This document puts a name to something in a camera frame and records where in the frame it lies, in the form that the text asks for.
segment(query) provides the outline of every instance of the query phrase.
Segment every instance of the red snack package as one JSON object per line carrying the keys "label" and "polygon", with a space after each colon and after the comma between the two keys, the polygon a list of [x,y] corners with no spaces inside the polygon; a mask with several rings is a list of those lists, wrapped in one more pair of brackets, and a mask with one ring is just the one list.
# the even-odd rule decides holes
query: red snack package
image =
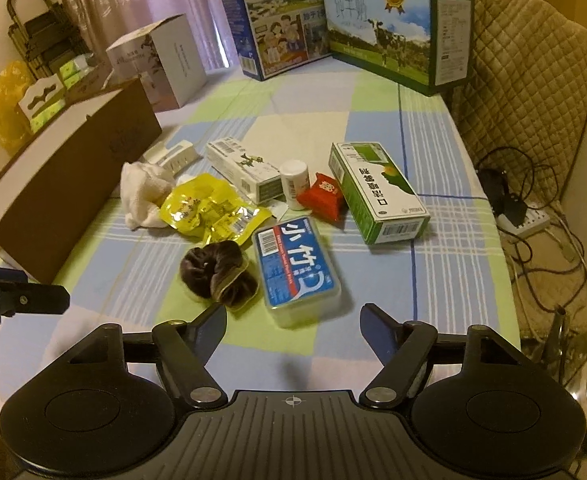
{"label": "red snack package", "polygon": [[330,222],[340,220],[340,210],[345,205],[345,197],[336,180],[322,173],[316,173],[316,182],[308,190],[300,193],[296,200],[320,218]]}

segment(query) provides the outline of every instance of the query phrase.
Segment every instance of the power strip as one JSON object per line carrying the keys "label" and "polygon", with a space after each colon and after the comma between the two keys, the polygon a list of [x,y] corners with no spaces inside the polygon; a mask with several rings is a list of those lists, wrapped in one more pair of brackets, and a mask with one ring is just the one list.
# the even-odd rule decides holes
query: power strip
{"label": "power strip", "polygon": [[551,217],[544,211],[530,207],[527,209],[525,221],[518,226],[514,226],[505,215],[498,216],[496,223],[512,235],[527,238],[546,229],[551,224]]}

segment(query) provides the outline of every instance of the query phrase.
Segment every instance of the white medicine box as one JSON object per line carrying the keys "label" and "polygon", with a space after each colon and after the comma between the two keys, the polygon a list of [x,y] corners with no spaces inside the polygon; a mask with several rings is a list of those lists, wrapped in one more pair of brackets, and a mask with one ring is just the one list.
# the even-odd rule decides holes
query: white medicine box
{"label": "white medicine box", "polygon": [[125,34],[107,48],[107,56],[120,79],[140,77],[155,112],[182,107],[206,82],[184,14]]}
{"label": "white medicine box", "polygon": [[211,165],[254,203],[282,195],[278,168],[257,153],[248,152],[233,137],[207,142],[205,150]]}

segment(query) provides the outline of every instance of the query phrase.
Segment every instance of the black clamp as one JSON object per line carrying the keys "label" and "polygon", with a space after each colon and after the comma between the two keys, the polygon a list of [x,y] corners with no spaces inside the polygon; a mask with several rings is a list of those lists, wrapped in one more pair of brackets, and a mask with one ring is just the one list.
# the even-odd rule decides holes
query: black clamp
{"label": "black clamp", "polygon": [[29,283],[22,270],[0,267],[0,316],[23,314],[64,314],[69,293],[61,285]]}

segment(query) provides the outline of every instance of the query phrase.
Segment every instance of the green medicine box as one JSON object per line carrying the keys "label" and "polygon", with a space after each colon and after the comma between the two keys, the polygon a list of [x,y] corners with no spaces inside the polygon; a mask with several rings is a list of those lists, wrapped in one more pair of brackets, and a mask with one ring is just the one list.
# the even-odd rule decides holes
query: green medicine box
{"label": "green medicine box", "polygon": [[342,61],[425,95],[464,82],[474,0],[324,0]]}
{"label": "green medicine box", "polygon": [[379,142],[334,143],[329,167],[365,243],[411,240],[427,227],[427,209]]}

